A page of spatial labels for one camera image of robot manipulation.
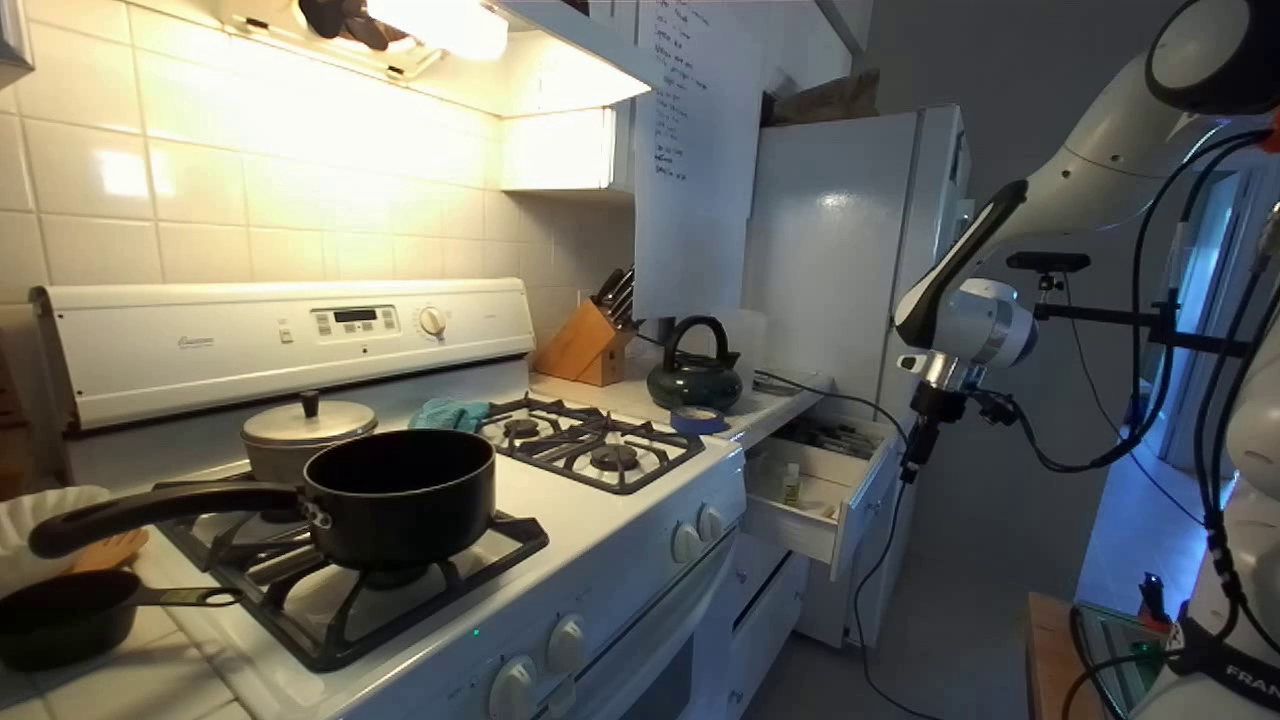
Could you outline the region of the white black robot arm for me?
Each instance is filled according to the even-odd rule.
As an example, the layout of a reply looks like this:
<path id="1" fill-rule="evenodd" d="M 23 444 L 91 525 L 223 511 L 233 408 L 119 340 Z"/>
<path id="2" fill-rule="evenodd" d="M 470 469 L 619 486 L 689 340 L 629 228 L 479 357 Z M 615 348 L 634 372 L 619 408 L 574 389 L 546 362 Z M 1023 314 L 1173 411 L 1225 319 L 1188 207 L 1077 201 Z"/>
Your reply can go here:
<path id="1" fill-rule="evenodd" d="M 988 368 L 1033 350 L 1021 295 L 977 259 L 1033 237 L 1111 228 L 1151 212 L 1181 168 L 1231 145 L 1264 145 L 1280 104 L 1280 0 L 1185 0 L 1028 174 L 991 191 L 953 249 L 894 298 L 892 329 L 915 348 L 910 430 L 900 469 L 930 454 Z"/>

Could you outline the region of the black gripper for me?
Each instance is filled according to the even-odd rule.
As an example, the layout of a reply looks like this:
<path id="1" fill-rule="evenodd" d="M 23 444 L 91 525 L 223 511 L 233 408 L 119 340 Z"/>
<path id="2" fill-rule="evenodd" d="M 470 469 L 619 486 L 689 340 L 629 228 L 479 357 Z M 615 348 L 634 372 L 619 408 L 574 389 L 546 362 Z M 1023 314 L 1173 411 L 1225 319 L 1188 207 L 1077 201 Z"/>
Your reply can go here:
<path id="1" fill-rule="evenodd" d="M 954 423 L 964 415 L 964 393 L 961 389 L 930 389 L 926 381 L 910 393 L 915 423 L 904 440 L 900 454 L 900 481 L 910 484 L 915 472 L 926 463 L 926 423 Z"/>

